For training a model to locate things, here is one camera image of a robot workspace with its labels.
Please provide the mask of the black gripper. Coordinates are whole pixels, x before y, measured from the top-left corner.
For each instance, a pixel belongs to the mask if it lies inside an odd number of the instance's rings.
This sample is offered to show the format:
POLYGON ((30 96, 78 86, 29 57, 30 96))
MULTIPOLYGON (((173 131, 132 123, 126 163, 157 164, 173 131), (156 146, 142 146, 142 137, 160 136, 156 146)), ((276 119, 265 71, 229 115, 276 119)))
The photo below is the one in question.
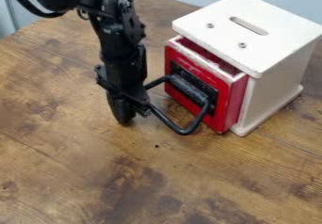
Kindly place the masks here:
POLYGON ((117 123, 126 126, 136 116, 150 115, 142 82, 146 77, 145 47, 102 46, 100 49, 102 64, 96 65, 96 83, 106 91, 106 101, 117 123))

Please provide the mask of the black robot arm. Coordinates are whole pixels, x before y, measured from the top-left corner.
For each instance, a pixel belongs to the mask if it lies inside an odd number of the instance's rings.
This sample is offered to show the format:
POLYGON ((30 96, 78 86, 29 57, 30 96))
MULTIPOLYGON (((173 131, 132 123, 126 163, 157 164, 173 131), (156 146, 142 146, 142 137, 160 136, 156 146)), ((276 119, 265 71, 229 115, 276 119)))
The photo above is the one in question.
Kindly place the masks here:
POLYGON ((146 77, 145 25, 133 0, 15 0, 35 16, 55 18, 74 10, 89 21, 100 46, 101 63, 94 66, 96 83, 118 124, 125 125, 144 112, 148 102, 142 82, 146 77))

